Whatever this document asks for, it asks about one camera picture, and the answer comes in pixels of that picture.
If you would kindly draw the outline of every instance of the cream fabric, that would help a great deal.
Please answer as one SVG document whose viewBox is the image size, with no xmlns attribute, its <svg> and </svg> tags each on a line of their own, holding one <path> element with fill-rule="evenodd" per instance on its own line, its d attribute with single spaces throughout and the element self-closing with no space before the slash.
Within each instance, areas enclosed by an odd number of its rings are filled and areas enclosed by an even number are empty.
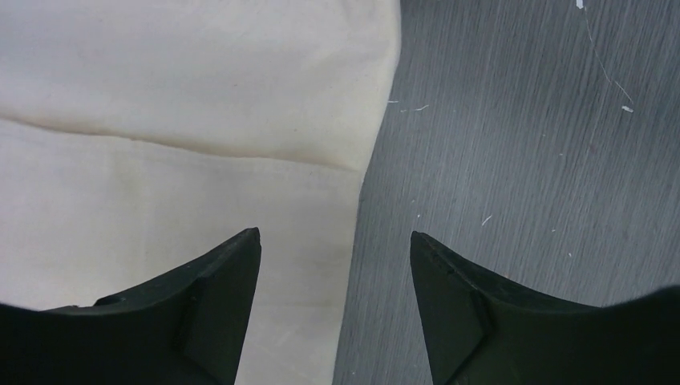
<svg viewBox="0 0 680 385">
<path fill-rule="evenodd" d="M 3 2 L 0 301 L 87 306 L 258 226 L 237 383 L 330 383 L 398 53 L 396 0 Z"/>
</svg>

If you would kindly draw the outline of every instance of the gray table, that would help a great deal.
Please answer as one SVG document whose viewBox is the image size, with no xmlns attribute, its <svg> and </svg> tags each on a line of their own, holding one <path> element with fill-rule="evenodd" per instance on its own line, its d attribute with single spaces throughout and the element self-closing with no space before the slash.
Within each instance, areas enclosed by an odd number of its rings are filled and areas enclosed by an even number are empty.
<svg viewBox="0 0 680 385">
<path fill-rule="evenodd" d="M 402 1 L 334 384 L 431 383 L 413 230 L 590 305 L 680 282 L 680 2 L 585 5 Z"/>
</svg>

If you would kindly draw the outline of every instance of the table surface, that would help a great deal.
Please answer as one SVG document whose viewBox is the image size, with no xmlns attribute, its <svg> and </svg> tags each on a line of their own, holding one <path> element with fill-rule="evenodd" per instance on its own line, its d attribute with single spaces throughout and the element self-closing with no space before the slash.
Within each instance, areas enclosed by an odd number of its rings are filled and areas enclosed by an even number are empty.
<svg viewBox="0 0 680 385">
<path fill-rule="evenodd" d="M 680 282 L 680 2 L 585 5 L 402 1 L 334 384 L 431 383 L 413 230 L 590 305 Z"/>
</svg>

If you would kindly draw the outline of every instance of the scratch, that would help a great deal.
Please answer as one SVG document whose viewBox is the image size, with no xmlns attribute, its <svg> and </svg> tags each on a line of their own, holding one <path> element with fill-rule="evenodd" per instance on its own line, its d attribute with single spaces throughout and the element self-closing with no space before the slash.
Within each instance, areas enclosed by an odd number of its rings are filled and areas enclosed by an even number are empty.
<svg viewBox="0 0 680 385">
<path fill-rule="evenodd" d="M 609 78 L 609 75 L 607 74 L 607 70 L 605 69 L 605 65 L 602 64 L 602 60 L 600 59 L 600 55 L 597 54 L 597 48 L 595 48 L 595 41 L 593 40 L 593 34 L 590 33 L 590 23 L 588 22 L 588 7 L 584 6 L 583 7 L 583 14 L 585 15 L 585 28 L 588 30 L 588 39 L 590 39 L 590 46 L 593 48 L 593 52 L 595 52 L 595 57 L 597 58 L 597 62 L 600 63 L 600 67 L 602 68 L 602 72 L 605 73 L 605 77 L 607 78 L 607 81 L 609 84 L 612 83 L 612 79 Z"/>
<path fill-rule="evenodd" d="M 621 91 L 623 91 L 623 95 L 625 95 L 625 97 L 628 98 L 628 100 L 630 100 L 630 103 L 631 103 L 631 104 L 635 104 L 635 102 L 633 101 L 633 98 L 631 98 L 630 95 L 628 95 L 628 92 L 626 92 L 626 91 L 623 89 L 623 87 L 621 87 L 621 84 L 619 84 L 616 80 L 614 80 L 614 82 L 616 83 L 616 85 L 617 85 L 619 88 L 621 88 Z"/>
</svg>

